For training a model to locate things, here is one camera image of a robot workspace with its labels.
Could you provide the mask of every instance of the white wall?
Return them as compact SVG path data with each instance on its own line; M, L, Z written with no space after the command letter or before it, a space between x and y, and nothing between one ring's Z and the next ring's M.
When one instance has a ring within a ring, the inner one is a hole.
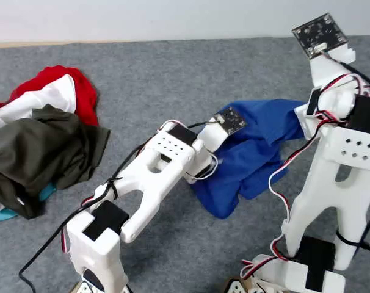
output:
M290 36L328 11L370 35L370 0L0 0L0 42Z

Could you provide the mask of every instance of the wooden baseboard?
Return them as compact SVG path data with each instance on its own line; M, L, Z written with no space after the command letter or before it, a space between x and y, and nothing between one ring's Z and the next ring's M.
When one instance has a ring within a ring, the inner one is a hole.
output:
M42 42L0 42L0 48L12 48L12 47L27 47L27 46L56 46L56 45L66 45L73 43L121 43L121 42L130 42L124 40L101 40L101 41L42 41Z

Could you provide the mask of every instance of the circuit board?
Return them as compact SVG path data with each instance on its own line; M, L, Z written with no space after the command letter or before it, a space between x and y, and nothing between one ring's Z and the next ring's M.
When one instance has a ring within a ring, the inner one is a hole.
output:
M214 118L229 136L247 125L246 121L232 107L216 113Z
M347 43L346 36L329 13L293 29L292 33L309 59Z

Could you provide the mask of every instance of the pile of clothes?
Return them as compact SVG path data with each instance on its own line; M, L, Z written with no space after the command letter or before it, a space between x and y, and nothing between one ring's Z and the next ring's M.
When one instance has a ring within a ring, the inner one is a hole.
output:
M92 176L109 137L98 126L95 103L89 80L60 65L0 103L0 220L36 217L56 189Z

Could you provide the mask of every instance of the blue cloth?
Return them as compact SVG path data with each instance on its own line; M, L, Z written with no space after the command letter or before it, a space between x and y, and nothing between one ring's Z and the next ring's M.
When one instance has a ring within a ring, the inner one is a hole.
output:
M281 143L303 137L294 112L302 104L274 99L238 101L225 107L238 111L247 126L229 136L216 151L221 163L215 174L191 185L210 213L219 218L228 217L238 204L238 194L252 199L268 188L270 174L282 164ZM285 173L283 170L276 174L272 182Z
M51 194L55 192L56 188L52 183L49 183L41 192L39 195L40 201L45 201ZM15 211L4 208L0 210L0 221L11 219L18 215Z

